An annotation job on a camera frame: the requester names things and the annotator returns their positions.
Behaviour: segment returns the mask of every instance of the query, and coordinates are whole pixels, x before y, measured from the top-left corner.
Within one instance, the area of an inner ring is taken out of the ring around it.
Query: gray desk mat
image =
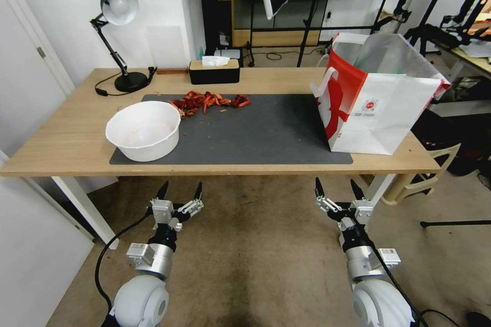
[[[232,99],[233,95],[223,95]],[[150,162],[130,160],[116,149],[112,165],[351,164],[349,153],[331,152],[312,95],[248,95],[240,108],[212,106],[179,126],[179,143]],[[145,95],[168,101],[182,95]]]

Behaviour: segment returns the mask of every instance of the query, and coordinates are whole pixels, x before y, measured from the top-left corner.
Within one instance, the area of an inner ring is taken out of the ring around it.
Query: lamp shade
[[[137,14],[138,0],[101,0],[101,11],[109,23],[122,26]]]

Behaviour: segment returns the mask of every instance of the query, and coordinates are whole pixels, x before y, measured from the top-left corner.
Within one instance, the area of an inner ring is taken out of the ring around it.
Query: wooden lid
[[[201,60],[191,60],[189,63],[189,70],[211,70],[211,69],[238,69],[239,61],[237,59],[230,59],[227,65],[221,66],[203,66]]]

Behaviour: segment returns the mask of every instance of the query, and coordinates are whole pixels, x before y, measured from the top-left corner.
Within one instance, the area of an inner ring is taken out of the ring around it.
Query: lamp arm
[[[119,56],[119,54],[113,50],[107,39],[104,37],[102,34],[102,27],[104,27],[106,24],[109,22],[107,20],[101,20],[102,13],[96,16],[94,19],[91,20],[91,25],[94,27],[94,29],[97,31],[99,34],[99,37],[101,37],[102,41],[106,45],[107,49],[109,50],[109,53],[111,54],[112,58],[116,62],[116,64],[119,66],[121,69],[121,74],[124,76],[128,76],[128,71],[126,70],[126,63],[124,62],[123,58]]]

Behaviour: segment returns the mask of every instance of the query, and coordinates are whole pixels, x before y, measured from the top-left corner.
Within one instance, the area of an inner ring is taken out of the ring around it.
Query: tissue
[[[227,65],[230,58],[225,56],[203,56],[203,66],[221,66]]]

